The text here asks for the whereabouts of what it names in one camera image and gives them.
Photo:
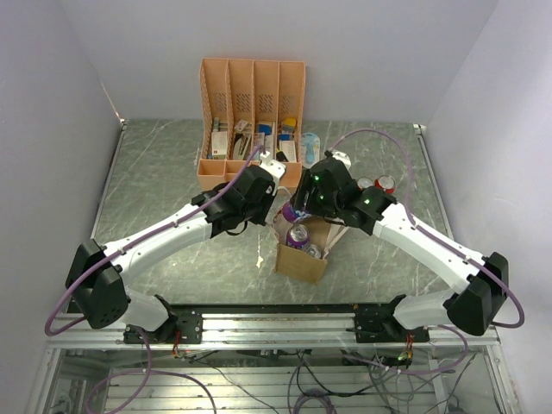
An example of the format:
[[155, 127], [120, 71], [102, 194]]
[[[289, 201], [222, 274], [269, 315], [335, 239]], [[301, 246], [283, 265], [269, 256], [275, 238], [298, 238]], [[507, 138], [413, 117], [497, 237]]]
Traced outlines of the red cola can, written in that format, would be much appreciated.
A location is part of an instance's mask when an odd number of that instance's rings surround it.
[[396, 181], [391, 175], [380, 175], [375, 181], [374, 185], [380, 188], [382, 191], [388, 194], [393, 194], [396, 190]]
[[374, 186], [374, 182], [369, 177], [359, 177], [356, 180], [356, 183], [361, 191], [364, 191], [372, 186]]

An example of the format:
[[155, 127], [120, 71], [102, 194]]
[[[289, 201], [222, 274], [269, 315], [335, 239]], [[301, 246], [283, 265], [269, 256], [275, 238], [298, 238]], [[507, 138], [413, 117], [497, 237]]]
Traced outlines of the patterned canvas tote bag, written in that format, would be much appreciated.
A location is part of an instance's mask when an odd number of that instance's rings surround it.
[[281, 210], [286, 202], [290, 202], [292, 194], [285, 187], [280, 187], [278, 194], [282, 194], [284, 198], [281, 203], [277, 202], [279, 208], [274, 213], [271, 221], [272, 232], [277, 240], [274, 271], [303, 282], [316, 284], [322, 278], [328, 265], [330, 250], [342, 239], [348, 229], [310, 215], [310, 218], [299, 223], [308, 228], [310, 243], [314, 243], [322, 249], [322, 258], [315, 259], [306, 254], [303, 249], [287, 247], [285, 244], [286, 233], [296, 223], [287, 222], [282, 216]]

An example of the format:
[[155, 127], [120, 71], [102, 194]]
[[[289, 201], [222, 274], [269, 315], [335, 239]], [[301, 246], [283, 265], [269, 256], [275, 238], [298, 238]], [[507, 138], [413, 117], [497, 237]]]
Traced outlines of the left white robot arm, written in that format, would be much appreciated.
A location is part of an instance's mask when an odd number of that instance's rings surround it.
[[66, 287], [93, 329], [115, 322], [144, 329], [156, 342], [175, 334], [177, 316], [161, 296], [126, 286], [130, 279], [172, 254], [239, 226], [263, 225], [285, 167], [276, 161], [246, 167], [227, 184], [203, 191], [172, 216], [118, 241], [93, 239], [75, 254]]

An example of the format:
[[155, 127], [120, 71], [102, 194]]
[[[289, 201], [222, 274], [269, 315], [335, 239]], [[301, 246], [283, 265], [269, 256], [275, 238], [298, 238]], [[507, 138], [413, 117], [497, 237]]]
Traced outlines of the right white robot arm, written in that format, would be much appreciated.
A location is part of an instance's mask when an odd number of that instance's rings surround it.
[[374, 185], [360, 187], [346, 163], [334, 156], [303, 170], [292, 205], [391, 243], [445, 282], [447, 290], [405, 296], [381, 318], [381, 334], [390, 341], [401, 340], [411, 329], [445, 323], [482, 336], [506, 300], [509, 263], [502, 254], [485, 256], [426, 227], [408, 216], [393, 195]]

